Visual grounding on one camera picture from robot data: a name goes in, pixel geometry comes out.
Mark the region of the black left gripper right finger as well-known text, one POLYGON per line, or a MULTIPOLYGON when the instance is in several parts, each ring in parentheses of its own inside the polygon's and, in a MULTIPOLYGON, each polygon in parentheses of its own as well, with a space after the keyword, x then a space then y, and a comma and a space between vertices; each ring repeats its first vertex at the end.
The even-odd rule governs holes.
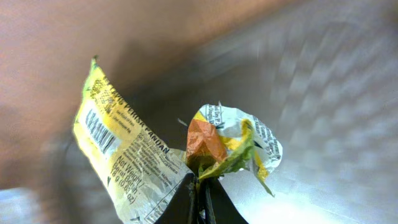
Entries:
POLYGON ((248 224, 238 212, 218 179, 206 179, 203 183, 205 223, 248 224))

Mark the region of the orange white wrapper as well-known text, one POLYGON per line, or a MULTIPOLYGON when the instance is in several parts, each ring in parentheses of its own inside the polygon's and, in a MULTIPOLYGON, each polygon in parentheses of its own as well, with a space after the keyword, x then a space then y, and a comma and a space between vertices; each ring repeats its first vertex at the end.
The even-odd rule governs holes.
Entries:
POLYGON ((274 196, 266 179, 282 155, 283 147, 271 129, 237 108, 203 105, 188 126, 185 162, 200 181, 248 170, 274 196))

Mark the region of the yellow green wrapper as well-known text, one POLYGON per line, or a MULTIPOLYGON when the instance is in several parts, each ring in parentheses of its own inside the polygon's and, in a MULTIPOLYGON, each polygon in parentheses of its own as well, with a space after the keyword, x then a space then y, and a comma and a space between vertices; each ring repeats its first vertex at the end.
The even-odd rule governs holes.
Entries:
POLYGON ((96 57, 73 133, 123 223, 156 223, 193 174, 110 84, 96 57))

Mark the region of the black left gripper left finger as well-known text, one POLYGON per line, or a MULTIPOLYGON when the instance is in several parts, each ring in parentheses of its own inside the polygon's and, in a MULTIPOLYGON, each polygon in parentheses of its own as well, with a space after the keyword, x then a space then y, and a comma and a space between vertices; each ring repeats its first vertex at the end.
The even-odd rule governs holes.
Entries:
POLYGON ((197 223, 196 177, 187 174, 177 188, 175 195, 164 213, 155 224, 195 224, 197 223))

